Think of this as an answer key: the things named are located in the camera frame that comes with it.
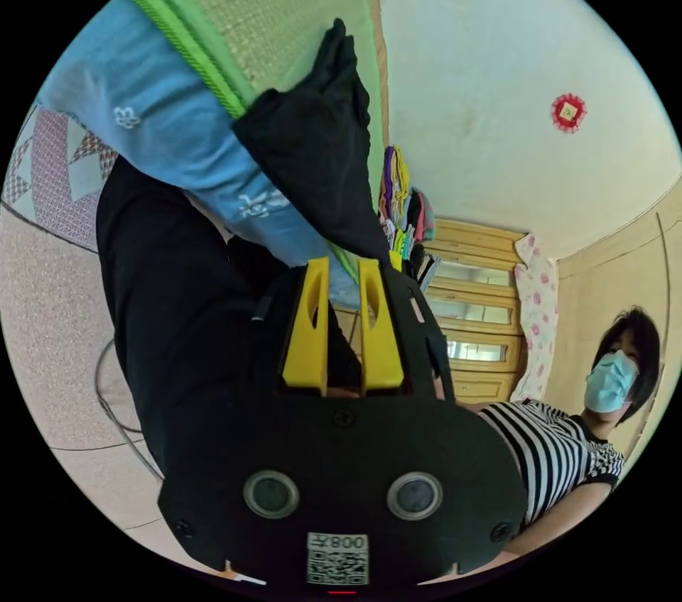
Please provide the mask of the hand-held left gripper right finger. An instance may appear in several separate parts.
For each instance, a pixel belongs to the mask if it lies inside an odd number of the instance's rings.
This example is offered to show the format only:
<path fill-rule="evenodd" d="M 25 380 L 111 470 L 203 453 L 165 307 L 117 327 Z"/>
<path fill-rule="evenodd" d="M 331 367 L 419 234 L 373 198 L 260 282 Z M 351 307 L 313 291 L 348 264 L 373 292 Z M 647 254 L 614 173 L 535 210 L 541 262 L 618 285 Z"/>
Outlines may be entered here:
<path fill-rule="evenodd" d="M 396 391 L 401 387 L 401 357 L 378 261 L 359 262 L 359 295 L 362 394 Z"/>

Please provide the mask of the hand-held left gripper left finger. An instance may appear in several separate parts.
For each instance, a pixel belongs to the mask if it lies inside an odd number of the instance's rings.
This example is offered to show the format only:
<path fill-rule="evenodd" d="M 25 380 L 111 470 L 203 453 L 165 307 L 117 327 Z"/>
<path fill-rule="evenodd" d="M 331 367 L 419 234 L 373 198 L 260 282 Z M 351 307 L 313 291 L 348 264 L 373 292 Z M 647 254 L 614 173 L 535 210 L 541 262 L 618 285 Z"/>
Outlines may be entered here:
<path fill-rule="evenodd" d="M 308 262 L 300 282 L 281 376 L 293 390 L 328 390 L 329 259 Z"/>

